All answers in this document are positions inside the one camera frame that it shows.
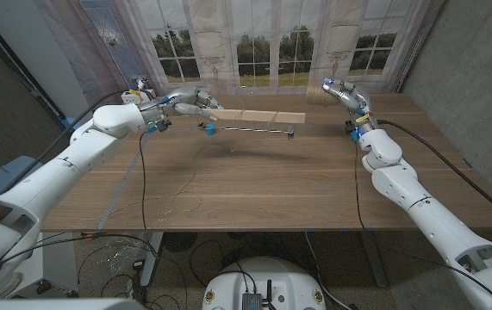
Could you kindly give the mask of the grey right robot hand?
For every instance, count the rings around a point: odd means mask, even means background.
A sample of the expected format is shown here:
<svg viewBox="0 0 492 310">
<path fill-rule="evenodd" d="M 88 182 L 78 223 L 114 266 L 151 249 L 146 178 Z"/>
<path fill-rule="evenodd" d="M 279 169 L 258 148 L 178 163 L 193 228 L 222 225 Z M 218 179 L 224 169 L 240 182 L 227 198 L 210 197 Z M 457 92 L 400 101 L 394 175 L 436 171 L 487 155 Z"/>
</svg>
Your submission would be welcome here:
<svg viewBox="0 0 492 310">
<path fill-rule="evenodd" d="M 356 128 L 358 134 L 379 128 L 372 114 L 370 96 L 360 86 L 345 80 L 325 78 L 322 89 L 336 97 L 346 107 L 350 115 L 350 123 Z"/>
</svg>

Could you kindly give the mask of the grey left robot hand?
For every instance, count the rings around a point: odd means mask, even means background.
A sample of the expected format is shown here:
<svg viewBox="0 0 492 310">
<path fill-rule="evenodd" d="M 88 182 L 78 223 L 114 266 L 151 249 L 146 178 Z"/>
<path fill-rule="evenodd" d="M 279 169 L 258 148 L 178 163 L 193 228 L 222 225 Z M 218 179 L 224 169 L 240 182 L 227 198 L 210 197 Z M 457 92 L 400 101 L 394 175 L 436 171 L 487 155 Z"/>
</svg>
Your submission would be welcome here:
<svg viewBox="0 0 492 310">
<path fill-rule="evenodd" d="M 161 109 L 165 116 L 199 115 L 210 121 L 218 117 L 210 109 L 223 109 L 209 93 L 197 87 L 183 87 L 155 101 L 154 107 Z"/>
</svg>

